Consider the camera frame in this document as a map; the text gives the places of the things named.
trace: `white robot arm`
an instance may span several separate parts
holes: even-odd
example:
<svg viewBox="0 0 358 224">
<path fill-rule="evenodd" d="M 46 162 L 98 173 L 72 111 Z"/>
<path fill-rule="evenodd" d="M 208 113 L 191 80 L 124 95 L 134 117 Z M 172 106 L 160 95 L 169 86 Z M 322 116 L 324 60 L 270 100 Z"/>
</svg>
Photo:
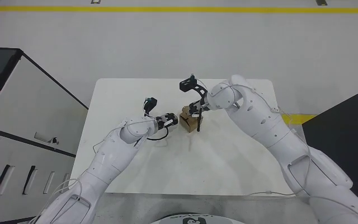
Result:
<svg viewBox="0 0 358 224">
<path fill-rule="evenodd" d="M 125 119 L 104 139 L 89 168 L 31 223 L 92 223 L 98 201 L 128 166 L 147 137 L 178 123 L 174 114 Z"/>
<path fill-rule="evenodd" d="M 239 106 L 236 102 L 241 98 L 243 104 Z M 306 199 L 320 223 L 358 223 L 358 198 L 350 190 L 350 178 L 327 155 L 307 146 L 293 133 L 279 109 L 272 107 L 245 78 L 233 75 L 190 105 L 192 113 L 218 109 L 225 109 L 241 130 L 272 153 L 288 186 Z"/>
</svg>

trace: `table top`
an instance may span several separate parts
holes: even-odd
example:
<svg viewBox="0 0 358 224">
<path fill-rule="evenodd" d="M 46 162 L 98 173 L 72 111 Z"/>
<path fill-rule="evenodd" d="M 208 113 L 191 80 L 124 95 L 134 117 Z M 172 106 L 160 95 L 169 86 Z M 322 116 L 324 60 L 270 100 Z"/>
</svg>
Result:
<svg viewBox="0 0 358 224">
<path fill-rule="evenodd" d="M 152 116 L 179 115 L 200 98 L 181 92 L 182 79 L 100 79 L 96 83 L 71 178 L 94 158 L 92 146 L 124 119 L 142 116 L 146 97 L 158 100 Z M 202 80 L 210 89 L 222 80 Z M 248 80 L 277 104 L 269 80 Z M 201 131 L 188 133 L 180 124 L 158 142 L 146 141 L 130 165 L 107 188 L 108 193 L 246 195 L 274 190 L 292 193 L 280 166 L 263 145 L 243 133 L 225 110 L 203 113 Z M 152 136 L 165 135 L 160 130 Z"/>
</svg>

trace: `cardboard box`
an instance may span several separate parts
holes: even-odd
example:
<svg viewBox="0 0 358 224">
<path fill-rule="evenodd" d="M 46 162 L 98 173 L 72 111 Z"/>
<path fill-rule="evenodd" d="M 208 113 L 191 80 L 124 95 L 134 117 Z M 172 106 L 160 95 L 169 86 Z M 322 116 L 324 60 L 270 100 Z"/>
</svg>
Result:
<svg viewBox="0 0 358 224">
<path fill-rule="evenodd" d="M 182 109 L 182 113 L 179 115 L 180 124 L 190 133 L 197 128 L 197 119 L 188 115 L 189 106 L 184 106 Z M 200 125 L 202 124 L 203 116 L 200 119 Z"/>
</svg>

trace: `yellow floor stripe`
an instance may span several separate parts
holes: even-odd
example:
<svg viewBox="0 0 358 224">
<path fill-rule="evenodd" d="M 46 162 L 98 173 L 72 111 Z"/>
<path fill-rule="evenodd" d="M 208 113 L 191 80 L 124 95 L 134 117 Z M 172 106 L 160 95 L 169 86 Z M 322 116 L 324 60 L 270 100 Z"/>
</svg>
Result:
<svg viewBox="0 0 358 224">
<path fill-rule="evenodd" d="M 284 120 L 284 122 L 286 124 L 303 124 L 306 121 L 311 120 L 312 118 L 314 118 L 316 115 L 314 114 L 283 114 L 282 118 Z"/>
<path fill-rule="evenodd" d="M 356 14 L 358 8 L 280 7 L 101 7 L 101 6 L 0 6 L 12 12 L 214 12 L 214 13 L 339 13 Z"/>
</svg>

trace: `gray floor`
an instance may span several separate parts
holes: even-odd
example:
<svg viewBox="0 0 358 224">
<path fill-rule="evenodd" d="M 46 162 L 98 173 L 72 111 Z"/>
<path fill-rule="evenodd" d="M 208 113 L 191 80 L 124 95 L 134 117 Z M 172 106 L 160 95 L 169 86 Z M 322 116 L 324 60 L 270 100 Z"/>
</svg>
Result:
<svg viewBox="0 0 358 224">
<path fill-rule="evenodd" d="M 145 224 L 177 212 L 214 214 L 247 224 L 317 223 L 311 208 L 295 198 L 122 193 L 101 198 L 93 223 Z"/>
</svg>

